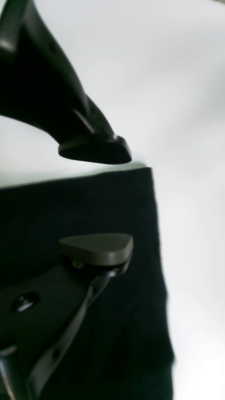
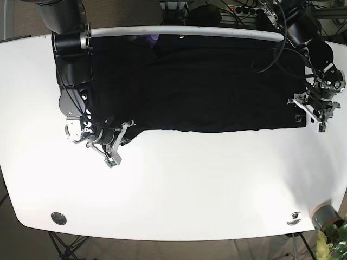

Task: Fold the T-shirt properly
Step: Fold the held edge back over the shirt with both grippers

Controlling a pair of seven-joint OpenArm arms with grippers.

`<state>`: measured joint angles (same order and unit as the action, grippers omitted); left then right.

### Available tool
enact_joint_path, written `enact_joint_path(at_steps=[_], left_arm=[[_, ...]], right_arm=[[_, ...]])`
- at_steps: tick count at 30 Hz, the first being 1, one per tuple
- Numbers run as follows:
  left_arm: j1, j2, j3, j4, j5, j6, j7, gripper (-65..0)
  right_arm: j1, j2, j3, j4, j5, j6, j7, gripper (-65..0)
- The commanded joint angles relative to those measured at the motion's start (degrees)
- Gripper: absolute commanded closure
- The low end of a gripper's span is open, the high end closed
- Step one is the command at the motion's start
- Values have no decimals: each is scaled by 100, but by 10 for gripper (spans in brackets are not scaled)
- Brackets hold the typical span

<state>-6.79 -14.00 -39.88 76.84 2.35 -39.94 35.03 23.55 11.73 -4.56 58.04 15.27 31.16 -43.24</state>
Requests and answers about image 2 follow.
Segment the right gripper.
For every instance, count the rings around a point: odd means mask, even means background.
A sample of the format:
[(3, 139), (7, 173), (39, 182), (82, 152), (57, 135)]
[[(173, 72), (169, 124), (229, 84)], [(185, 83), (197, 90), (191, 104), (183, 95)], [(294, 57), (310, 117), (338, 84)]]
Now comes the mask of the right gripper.
[(69, 116), (66, 120), (67, 139), (74, 144), (85, 144), (104, 158), (109, 168), (120, 165), (122, 158), (118, 153), (120, 145), (126, 143), (125, 134), (134, 126), (133, 120), (122, 123), (118, 128), (99, 127), (86, 119)]

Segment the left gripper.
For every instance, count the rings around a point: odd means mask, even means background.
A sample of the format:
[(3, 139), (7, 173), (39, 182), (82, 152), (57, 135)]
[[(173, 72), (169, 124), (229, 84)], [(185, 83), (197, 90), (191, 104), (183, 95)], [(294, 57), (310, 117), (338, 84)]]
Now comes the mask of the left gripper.
[(340, 103), (333, 98), (346, 87), (343, 71), (333, 63), (319, 72), (314, 72), (314, 82), (306, 87), (303, 93), (294, 94), (287, 103), (293, 103), (301, 108), (314, 121), (319, 123), (318, 132), (326, 132), (328, 120), (333, 117), (335, 109), (340, 109)]

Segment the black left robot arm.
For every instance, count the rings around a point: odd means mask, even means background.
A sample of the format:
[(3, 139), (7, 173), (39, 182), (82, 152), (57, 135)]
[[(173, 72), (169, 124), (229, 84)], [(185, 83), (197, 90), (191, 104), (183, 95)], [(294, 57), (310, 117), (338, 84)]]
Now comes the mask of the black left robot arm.
[[(304, 110), (318, 123), (318, 131), (324, 133), (334, 111), (341, 108), (333, 98), (346, 88), (346, 74), (335, 65), (333, 50), (322, 36), (322, 26), (306, 13), (302, 4), (301, 1), (260, 1), (262, 12), (284, 39), (280, 47), (273, 48), (273, 61), (255, 72), (264, 73), (276, 64), (285, 74), (302, 80), (305, 91), (295, 93), (288, 103)], [(295, 75), (280, 64), (287, 43), (291, 45), (290, 51), (299, 54), (311, 69), (311, 74)]]

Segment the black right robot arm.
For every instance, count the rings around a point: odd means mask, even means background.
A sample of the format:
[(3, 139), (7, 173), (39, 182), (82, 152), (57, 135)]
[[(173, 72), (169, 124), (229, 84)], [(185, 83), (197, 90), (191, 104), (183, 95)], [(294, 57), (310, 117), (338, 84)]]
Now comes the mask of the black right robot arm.
[(59, 109), (66, 116), (65, 132), (74, 144), (84, 143), (99, 153), (109, 168), (120, 165), (118, 148), (134, 121), (112, 126), (112, 120), (93, 120), (89, 111), (92, 83), (91, 29), (82, 1), (35, 1), (51, 33), (56, 78), (60, 87)]

